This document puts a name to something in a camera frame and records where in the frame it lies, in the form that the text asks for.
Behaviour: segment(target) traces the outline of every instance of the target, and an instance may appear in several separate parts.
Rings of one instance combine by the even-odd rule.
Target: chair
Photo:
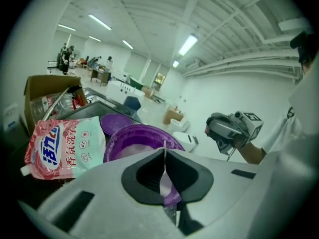
[[[174,132],[184,132],[188,129],[189,126],[190,123],[186,116],[184,116],[181,121],[170,119],[168,131],[170,134],[173,134]]]
[[[135,111],[138,111],[138,109],[141,108],[140,101],[136,97],[126,97],[123,104]]]

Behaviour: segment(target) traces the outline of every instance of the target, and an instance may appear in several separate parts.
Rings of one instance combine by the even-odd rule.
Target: white lid
[[[20,171],[21,171],[23,176],[26,176],[26,175],[30,174],[30,170],[29,170],[29,167],[27,165],[21,167]]]

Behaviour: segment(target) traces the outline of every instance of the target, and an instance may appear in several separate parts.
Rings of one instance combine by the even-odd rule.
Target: fluorescent light
[[[68,27],[68,26],[64,26],[64,25],[61,25],[61,24],[58,24],[58,26],[62,26],[62,27],[64,27],[64,28],[67,28],[67,29],[70,29],[70,30],[76,31],[74,28],[71,28],[71,27]]]
[[[125,40],[123,40],[123,42],[127,45],[127,46],[129,46],[129,48],[130,49],[132,49],[133,50],[133,47],[132,47],[132,45],[130,45],[127,41],[125,41]]]
[[[197,41],[198,41],[197,37],[190,35],[188,39],[186,40],[186,42],[184,43],[184,45],[179,50],[180,55],[184,56]]]
[[[100,21],[98,18],[94,17],[92,14],[89,14],[89,17],[94,19],[96,22],[99,22],[102,26],[106,27],[108,30],[112,30],[107,24]]]
[[[173,63],[173,67],[176,68],[178,65],[179,65],[179,62],[175,60],[174,63]]]
[[[90,35],[89,35],[89,37],[92,38],[92,39],[94,39],[94,40],[97,40],[97,41],[99,41],[99,42],[101,41],[101,40],[99,40],[99,39],[97,39],[97,38],[94,38],[94,37],[92,37],[92,36],[90,36]]]

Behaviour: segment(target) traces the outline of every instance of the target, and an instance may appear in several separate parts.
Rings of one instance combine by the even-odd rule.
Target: purple bowl
[[[106,136],[112,136],[115,132],[132,124],[133,122],[122,114],[105,114],[100,119],[100,126]]]
[[[179,149],[185,151],[174,137],[159,128],[140,124],[126,126],[125,128],[117,131],[109,140],[104,154],[104,163],[122,158],[123,156],[121,155],[121,151],[133,144],[141,146],[144,145],[151,149],[157,149],[163,147],[164,141],[166,141],[166,147],[168,149]],[[137,152],[132,152],[130,155],[146,150],[147,149],[138,151],[137,149]],[[180,201],[180,195],[174,186],[172,186],[170,194],[164,198],[164,205],[168,206],[171,204],[177,204]]]

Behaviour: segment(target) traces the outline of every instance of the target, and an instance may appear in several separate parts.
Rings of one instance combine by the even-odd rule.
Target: desk
[[[111,73],[109,72],[100,71],[98,69],[92,69],[91,81],[93,78],[99,79],[101,81],[100,86],[102,86],[102,83],[107,84],[110,77],[111,77]]]

